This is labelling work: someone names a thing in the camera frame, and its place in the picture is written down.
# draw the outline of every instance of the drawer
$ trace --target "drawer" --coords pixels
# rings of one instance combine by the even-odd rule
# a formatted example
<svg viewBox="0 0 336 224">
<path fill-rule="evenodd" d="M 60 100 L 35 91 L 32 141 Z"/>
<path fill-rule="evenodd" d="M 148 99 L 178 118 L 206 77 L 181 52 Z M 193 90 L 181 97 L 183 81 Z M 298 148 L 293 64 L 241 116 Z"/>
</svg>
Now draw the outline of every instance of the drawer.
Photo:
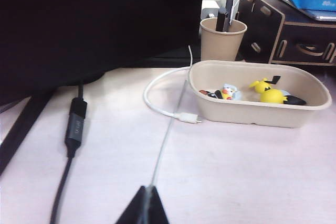
<svg viewBox="0 0 336 224">
<path fill-rule="evenodd" d="M 336 29 L 284 25 L 273 60 L 332 63 Z"/>
</svg>

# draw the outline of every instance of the pulp container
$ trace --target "pulp container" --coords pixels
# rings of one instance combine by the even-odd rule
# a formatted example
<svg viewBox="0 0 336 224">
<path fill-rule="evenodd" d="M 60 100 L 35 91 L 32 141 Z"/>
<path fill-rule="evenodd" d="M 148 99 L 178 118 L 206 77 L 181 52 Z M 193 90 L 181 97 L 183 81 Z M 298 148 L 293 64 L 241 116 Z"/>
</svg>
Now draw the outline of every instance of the pulp container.
<svg viewBox="0 0 336 224">
<path fill-rule="evenodd" d="M 216 31 L 216 23 L 217 18 L 201 21 L 201 60 L 234 61 L 247 26 L 233 19 L 228 31 Z"/>
<path fill-rule="evenodd" d="M 307 105 L 259 102 L 260 94 L 249 85 L 263 78 L 271 80 L 273 76 L 281 76 L 273 88 L 286 90 Z M 296 128 L 331 105 L 328 89 L 316 77 L 291 66 L 206 60 L 192 66 L 189 81 L 201 115 L 211 121 Z M 241 91 L 241 100 L 216 99 L 199 92 L 213 92 L 225 83 Z"/>
</svg>

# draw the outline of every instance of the monitor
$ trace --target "monitor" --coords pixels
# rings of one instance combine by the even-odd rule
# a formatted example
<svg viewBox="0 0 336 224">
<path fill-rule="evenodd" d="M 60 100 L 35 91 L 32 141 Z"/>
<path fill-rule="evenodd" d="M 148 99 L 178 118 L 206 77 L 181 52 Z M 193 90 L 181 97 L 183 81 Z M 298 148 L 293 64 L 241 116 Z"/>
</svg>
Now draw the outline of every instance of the monitor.
<svg viewBox="0 0 336 224">
<path fill-rule="evenodd" d="M 0 105 L 198 39 L 202 0 L 1 0 Z"/>
</svg>

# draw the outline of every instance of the yellow toy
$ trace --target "yellow toy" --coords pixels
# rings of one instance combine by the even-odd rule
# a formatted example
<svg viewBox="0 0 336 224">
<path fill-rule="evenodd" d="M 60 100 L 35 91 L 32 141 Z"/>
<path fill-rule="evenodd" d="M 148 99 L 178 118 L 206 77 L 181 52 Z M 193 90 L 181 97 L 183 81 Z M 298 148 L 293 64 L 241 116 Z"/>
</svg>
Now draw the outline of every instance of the yellow toy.
<svg viewBox="0 0 336 224">
<path fill-rule="evenodd" d="M 254 81 L 250 84 L 250 88 L 260 94 L 261 102 L 306 105 L 306 102 L 298 97 L 290 95 L 285 90 L 273 89 L 271 84 L 277 84 L 281 76 L 273 76 L 271 81 L 263 78 L 261 81 Z"/>
</svg>

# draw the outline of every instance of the toy figure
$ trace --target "toy figure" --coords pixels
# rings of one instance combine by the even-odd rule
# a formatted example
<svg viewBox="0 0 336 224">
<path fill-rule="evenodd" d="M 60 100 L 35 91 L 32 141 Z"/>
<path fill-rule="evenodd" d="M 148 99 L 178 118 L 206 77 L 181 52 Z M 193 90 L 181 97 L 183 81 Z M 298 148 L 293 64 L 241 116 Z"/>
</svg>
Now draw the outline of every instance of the toy figure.
<svg viewBox="0 0 336 224">
<path fill-rule="evenodd" d="M 240 100 L 242 95 L 236 86 L 231 84 L 224 84 L 221 90 L 215 92 L 209 92 L 206 90 L 200 90 L 200 93 L 205 94 L 212 98 L 224 99 L 224 100 Z"/>
<path fill-rule="evenodd" d="M 285 90 L 273 89 L 271 84 L 277 84 L 281 76 L 273 76 L 271 81 L 263 78 L 261 81 L 255 81 L 250 84 L 250 88 L 254 87 L 257 93 L 260 93 L 261 102 L 280 103 L 280 104 L 293 104 L 293 105 L 306 105 L 307 103 L 293 95 L 290 95 Z"/>
</svg>

